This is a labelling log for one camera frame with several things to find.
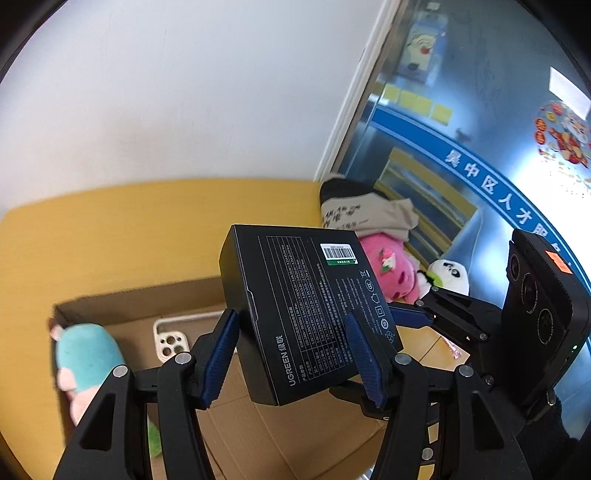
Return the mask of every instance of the white sticker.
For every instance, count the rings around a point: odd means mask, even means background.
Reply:
[[[324,258],[329,265],[351,265],[357,258],[349,244],[320,244]]]

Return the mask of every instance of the cartoon poster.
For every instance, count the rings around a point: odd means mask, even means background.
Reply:
[[[548,174],[573,195],[591,198],[591,135],[587,122],[562,102],[544,105],[534,139]]]

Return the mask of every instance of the blue stripe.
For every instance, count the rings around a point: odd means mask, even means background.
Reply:
[[[512,227],[546,232],[550,244],[591,293],[591,283],[579,261],[548,219],[497,169],[460,144],[403,113],[378,106],[369,123],[451,172]]]

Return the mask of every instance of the black camera device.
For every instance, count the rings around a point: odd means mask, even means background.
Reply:
[[[514,230],[501,314],[507,387],[528,407],[564,375],[591,330],[590,297],[548,241]]]

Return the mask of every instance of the ugreen box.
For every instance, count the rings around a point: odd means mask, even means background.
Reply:
[[[254,402],[285,405],[356,375],[343,327],[353,310],[402,349],[352,231],[233,225],[220,272],[226,304],[240,314],[238,355]]]

